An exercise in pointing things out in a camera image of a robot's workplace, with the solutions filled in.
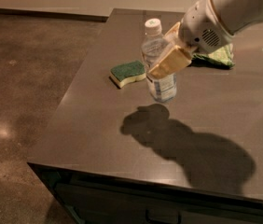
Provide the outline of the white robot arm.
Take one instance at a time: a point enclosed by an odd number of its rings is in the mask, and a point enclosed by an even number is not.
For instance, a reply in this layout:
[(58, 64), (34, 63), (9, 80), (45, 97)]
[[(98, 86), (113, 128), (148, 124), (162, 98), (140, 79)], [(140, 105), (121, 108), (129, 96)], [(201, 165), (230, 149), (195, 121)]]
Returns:
[(148, 74), (162, 79), (191, 64), (195, 53), (209, 54), (229, 44), (245, 28), (263, 22), (263, 0), (199, 0), (168, 36), (169, 46)]

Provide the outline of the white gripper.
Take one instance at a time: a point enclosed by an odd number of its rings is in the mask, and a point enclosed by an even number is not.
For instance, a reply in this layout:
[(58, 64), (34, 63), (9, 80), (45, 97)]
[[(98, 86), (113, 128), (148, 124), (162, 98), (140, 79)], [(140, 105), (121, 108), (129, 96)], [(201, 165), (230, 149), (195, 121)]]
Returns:
[[(199, 0), (164, 38), (174, 44), (182, 40), (187, 47), (196, 48), (198, 53), (212, 53), (229, 44), (233, 34), (218, 16), (213, 0)], [(148, 74), (154, 79), (165, 78), (189, 66), (192, 57), (190, 50), (172, 46), (161, 53)]]

